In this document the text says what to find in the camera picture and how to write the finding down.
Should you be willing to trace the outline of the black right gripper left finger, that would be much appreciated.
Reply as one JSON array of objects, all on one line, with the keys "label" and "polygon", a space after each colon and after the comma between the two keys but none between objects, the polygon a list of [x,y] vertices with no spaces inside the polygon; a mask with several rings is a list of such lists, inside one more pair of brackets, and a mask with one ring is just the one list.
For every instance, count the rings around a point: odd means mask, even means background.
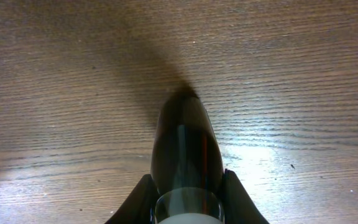
[{"label": "black right gripper left finger", "polygon": [[145,174],[105,224],[153,224],[160,195],[150,174]]}]

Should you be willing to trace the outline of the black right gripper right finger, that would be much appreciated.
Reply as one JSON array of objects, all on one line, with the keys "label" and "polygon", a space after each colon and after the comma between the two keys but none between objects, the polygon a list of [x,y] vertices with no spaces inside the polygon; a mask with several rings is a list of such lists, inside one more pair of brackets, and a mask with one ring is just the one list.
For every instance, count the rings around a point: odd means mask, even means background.
[{"label": "black right gripper right finger", "polygon": [[236,173],[229,169],[225,170],[223,177],[223,206],[227,224],[269,224]]}]

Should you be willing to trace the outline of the black bottle white cap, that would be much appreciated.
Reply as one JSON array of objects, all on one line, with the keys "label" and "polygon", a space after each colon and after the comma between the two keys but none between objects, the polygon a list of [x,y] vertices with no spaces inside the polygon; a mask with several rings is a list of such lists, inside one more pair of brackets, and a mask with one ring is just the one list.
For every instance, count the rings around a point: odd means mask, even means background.
[{"label": "black bottle white cap", "polygon": [[221,153],[209,116],[188,86],[162,106],[150,173],[159,194],[155,223],[224,223]]}]

